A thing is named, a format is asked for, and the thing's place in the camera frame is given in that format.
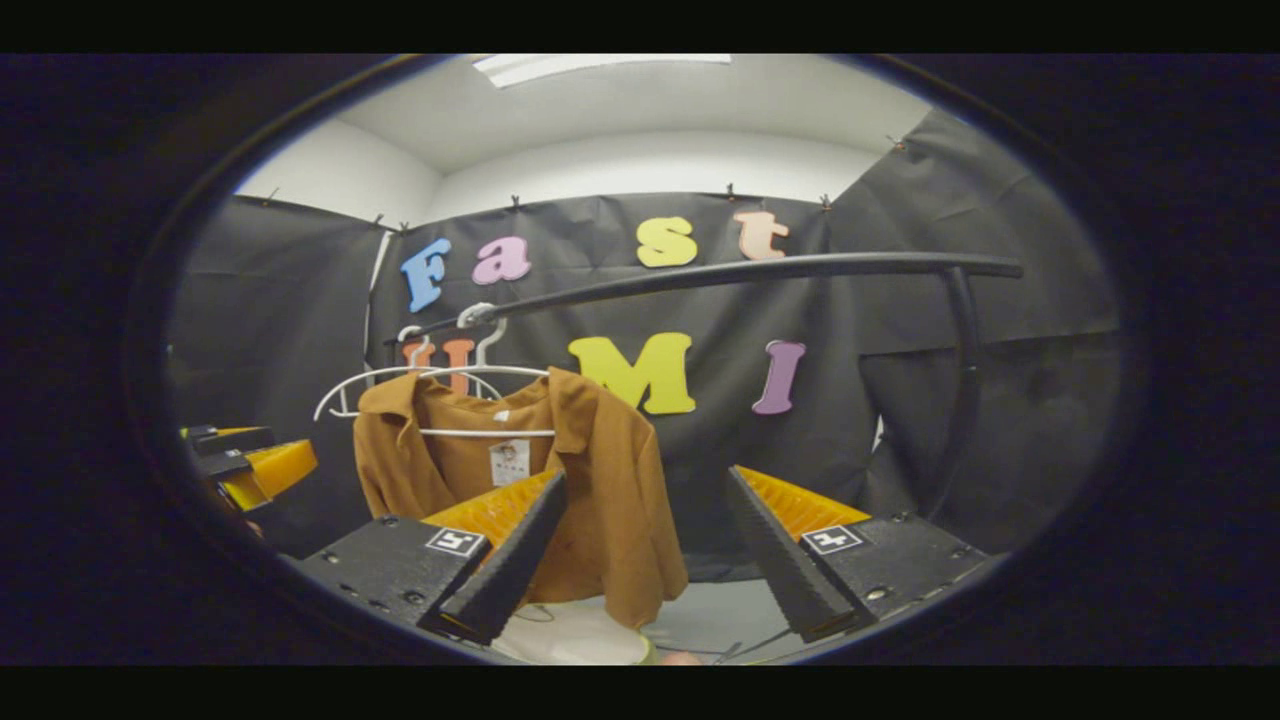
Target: shirt collar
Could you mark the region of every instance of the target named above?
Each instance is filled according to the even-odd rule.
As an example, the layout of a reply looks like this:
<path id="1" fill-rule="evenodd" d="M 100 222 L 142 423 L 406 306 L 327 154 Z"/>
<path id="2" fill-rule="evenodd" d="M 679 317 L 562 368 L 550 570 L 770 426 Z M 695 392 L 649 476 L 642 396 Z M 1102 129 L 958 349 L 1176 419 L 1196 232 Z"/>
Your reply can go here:
<path id="1" fill-rule="evenodd" d="M 550 377 L 539 378 L 538 382 L 508 396 L 517 398 L 525 393 L 535 397 L 549 397 L 552 404 L 552 427 L 556 430 L 553 448 L 557 452 L 580 454 L 586 450 L 588 439 L 591 437 L 591 427 L 595 424 L 595 410 L 598 405 L 599 386 L 588 380 L 582 375 L 548 368 Z M 406 372 L 403 375 L 371 387 L 360 396 L 360 411 L 370 414 L 394 415 L 404 424 L 401 428 L 397 445 L 403 445 L 404 439 L 419 432 L 417 414 L 413 410 L 413 400 L 417 395 L 435 395 L 440 400 L 454 405 L 489 405 L 493 401 L 477 397 L 454 395 L 449 388 L 440 384 L 435 378 L 422 378 L 419 382 L 417 373 Z"/>

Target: ceiling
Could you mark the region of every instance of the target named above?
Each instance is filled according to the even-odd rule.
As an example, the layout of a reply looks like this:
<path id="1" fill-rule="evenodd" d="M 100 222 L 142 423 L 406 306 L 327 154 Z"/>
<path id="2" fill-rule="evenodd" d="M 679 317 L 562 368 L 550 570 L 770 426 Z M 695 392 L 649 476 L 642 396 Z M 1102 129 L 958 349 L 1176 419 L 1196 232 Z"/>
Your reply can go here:
<path id="1" fill-rule="evenodd" d="M 451 174 L 547 145 L 672 131 L 764 133 L 882 154 L 929 106 L 820 55 L 591 68 L 504 90 L 457 56 L 339 115 Z"/>

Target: brown shirt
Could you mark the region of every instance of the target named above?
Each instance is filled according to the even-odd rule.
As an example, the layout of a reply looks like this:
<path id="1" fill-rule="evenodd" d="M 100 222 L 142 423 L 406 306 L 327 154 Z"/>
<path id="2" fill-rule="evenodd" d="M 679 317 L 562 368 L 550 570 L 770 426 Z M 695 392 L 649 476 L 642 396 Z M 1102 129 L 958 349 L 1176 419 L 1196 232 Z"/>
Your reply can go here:
<path id="1" fill-rule="evenodd" d="M 554 429 L 554 438 L 527 438 L 529 474 L 563 469 L 568 509 L 526 600 L 603 594 L 609 616 L 640 628 L 689 584 L 658 437 L 599 384 L 559 368 L 549 373 L 497 401 L 453 393 L 416 373 L 366 391 L 355 424 L 365 498 L 375 518 L 421 520 L 494 488 L 490 447 L 504 438 L 424 436 L 422 428 Z"/>

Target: ceiling light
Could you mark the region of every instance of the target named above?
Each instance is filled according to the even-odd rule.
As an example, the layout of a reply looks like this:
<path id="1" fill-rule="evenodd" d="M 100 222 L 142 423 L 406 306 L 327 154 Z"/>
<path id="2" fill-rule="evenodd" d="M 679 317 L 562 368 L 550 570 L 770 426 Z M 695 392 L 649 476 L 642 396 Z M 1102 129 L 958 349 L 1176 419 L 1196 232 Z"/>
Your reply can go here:
<path id="1" fill-rule="evenodd" d="M 620 65 L 626 63 L 718 63 L 727 65 L 727 54 L 562 54 L 562 55 L 490 55 L 475 61 L 475 68 L 485 74 L 497 87 L 509 87 L 547 76 Z"/>

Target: clothing rack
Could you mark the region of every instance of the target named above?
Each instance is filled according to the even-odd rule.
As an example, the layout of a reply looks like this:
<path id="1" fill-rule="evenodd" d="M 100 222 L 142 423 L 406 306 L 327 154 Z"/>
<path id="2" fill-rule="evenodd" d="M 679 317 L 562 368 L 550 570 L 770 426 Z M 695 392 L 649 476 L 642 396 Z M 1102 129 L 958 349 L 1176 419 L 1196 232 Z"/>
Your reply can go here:
<path id="1" fill-rule="evenodd" d="M 493 323 L 500 318 L 552 307 L 673 290 L 814 277 L 924 274 L 938 275 L 946 287 L 951 318 L 956 325 L 956 366 L 959 372 L 956 400 L 947 424 L 947 436 L 933 471 L 933 475 L 940 479 L 941 489 L 931 507 L 923 512 L 928 520 L 932 520 L 950 496 L 951 482 L 955 479 L 978 423 L 978 404 L 982 391 L 978 351 L 982 338 L 978 333 L 978 307 L 969 286 L 969 278 L 973 275 L 1021 278 L 1021 265 L 1009 258 L 952 252 L 844 252 L 684 268 L 556 292 L 507 305 L 475 306 L 462 316 L 404 333 L 404 337 L 387 341 L 384 345 L 396 345 L 445 328 L 468 328 Z"/>

